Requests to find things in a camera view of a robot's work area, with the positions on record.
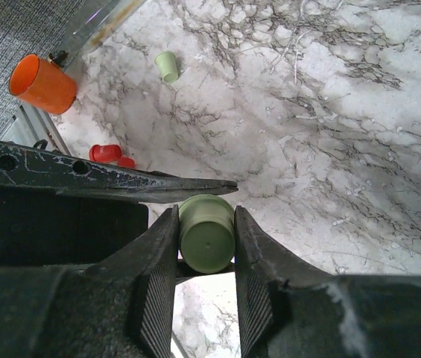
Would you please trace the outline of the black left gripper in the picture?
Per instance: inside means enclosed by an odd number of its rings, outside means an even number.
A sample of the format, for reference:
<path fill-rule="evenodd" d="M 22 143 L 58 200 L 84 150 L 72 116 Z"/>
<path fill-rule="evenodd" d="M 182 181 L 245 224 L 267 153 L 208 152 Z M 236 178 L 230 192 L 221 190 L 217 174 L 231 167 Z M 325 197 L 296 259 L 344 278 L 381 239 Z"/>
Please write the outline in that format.
<path fill-rule="evenodd" d="M 0 142 L 0 266 L 95 263 L 144 233 L 144 203 L 238 191 Z"/>

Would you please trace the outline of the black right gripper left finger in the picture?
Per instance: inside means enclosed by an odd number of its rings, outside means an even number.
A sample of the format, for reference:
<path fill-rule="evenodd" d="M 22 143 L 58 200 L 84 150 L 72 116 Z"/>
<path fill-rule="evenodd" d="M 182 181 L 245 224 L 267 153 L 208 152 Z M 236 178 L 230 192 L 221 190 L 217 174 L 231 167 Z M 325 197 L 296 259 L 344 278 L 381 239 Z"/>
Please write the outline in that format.
<path fill-rule="evenodd" d="M 0 268 L 0 357 L 169 357 L 179 214 L 76 271 Z"/>

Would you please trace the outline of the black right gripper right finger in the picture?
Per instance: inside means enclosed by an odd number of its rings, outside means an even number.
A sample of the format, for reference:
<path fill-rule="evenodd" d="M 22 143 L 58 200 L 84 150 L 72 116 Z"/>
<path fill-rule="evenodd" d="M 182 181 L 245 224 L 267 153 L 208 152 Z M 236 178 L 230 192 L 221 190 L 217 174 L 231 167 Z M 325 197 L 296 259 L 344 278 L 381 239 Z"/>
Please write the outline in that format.
<path fill-rule="evenodd" d="M 421 276 L 324 272 L 235 210 L 243 357 L 421 357 Z"/>

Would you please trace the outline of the red coffee capsule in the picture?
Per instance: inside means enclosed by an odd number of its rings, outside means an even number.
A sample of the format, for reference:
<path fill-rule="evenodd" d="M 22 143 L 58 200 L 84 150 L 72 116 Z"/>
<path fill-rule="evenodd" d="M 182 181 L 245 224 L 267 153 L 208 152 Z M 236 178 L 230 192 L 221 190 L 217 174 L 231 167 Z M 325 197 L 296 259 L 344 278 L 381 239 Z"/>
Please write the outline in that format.
<path fill-rule="evenodd" d="M 122 157 L 122 149 L 119 145 L 93 145 L 88 155 L 91 161 L 111 163 Z"/>

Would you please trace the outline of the green coffee capsule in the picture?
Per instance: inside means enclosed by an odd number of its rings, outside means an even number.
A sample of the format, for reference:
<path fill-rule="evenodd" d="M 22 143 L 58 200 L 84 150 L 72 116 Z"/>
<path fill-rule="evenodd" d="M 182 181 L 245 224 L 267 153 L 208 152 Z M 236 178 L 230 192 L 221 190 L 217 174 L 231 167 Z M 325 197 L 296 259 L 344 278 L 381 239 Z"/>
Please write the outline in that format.
<path fill-rule="evenodd" d="M 177 59 L 173 52 L 164 51 L 158 54 L 154 60 L 161 79 L 166 83 L 175 82 L 179 78 Z"/>
<path fill-rule="evenodd" d="M 234 208 L 216 195 L 196 195 L 179 206 L 179 250 L 202 274 L 224 270 L 235 255 Z"/>

